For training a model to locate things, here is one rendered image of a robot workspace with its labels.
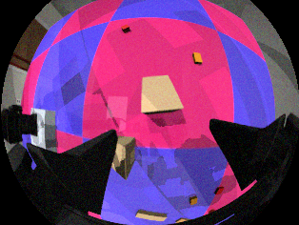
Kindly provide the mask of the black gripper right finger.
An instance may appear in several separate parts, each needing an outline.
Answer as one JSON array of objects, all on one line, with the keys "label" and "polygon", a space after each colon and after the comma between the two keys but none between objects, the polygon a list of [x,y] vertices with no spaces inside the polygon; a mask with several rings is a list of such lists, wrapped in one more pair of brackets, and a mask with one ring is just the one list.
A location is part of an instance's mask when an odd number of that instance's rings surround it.
[{"label": "black gripper right finger", "polygon": [[227,159],[241,191],[256,180],[254,177],[268,158],[275,136],[283,128],[285,120],[287,120],[286,113],[277,117],[265,128],[221,119],[209,121],[211,135],[217,140],[218,147]]}]

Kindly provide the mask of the olive triangular block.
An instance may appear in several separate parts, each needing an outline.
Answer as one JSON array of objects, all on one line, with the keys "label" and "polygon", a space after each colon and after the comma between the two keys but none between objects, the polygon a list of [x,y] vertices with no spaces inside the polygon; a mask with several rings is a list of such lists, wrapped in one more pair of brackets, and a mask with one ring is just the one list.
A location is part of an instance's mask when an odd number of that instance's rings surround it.
[{"label": "olive triangular block", "polygon": [[111,168],[127,180],[131,167],[134,165],[135,143],[131,136],[118,135],[115,157],[112,160]]}]

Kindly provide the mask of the small red block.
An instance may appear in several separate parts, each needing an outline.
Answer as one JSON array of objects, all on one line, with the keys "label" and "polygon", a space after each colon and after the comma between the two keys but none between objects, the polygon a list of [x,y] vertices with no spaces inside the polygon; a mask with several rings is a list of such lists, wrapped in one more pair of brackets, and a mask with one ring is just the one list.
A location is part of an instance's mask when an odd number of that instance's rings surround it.
[{"label": "small red block", "polygon": [[217,190],[215,190],[215,194],[221,194],[223,190],[224,190],[223,186],[217,187]]}]

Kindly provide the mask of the small orange block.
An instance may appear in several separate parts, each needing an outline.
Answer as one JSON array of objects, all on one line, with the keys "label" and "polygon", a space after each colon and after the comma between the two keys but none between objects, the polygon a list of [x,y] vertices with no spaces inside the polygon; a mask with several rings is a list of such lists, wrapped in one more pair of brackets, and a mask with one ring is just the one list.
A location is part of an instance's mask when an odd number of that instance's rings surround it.
[{"label": "small orange block", "polygon": [[190,198],[190,205],[194,205],[194,204],[196,204],[196,201],[198,201],[198,196],[191,197],[191,198]]},{"label": "small orange block", "polygon": [[194,63],[196,63],[196,64],[203,63],[203,59],[202,59],[202,56],[200,56],[200,52],[193,52],[192,59],[194,59]]}]

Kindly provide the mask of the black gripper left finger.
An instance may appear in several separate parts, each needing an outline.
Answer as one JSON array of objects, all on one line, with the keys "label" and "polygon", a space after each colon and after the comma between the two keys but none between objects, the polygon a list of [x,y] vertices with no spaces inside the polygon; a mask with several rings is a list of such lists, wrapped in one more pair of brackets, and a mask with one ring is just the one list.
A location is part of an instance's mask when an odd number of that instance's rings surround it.
[{"label": "black gripper left finger", "polygon": [[90,213],[100,215],[116,143],[118,133],[109,129],[64,153],[43,150],[33,143],[27,143],[27,150],[35,165],[56,177]]}]

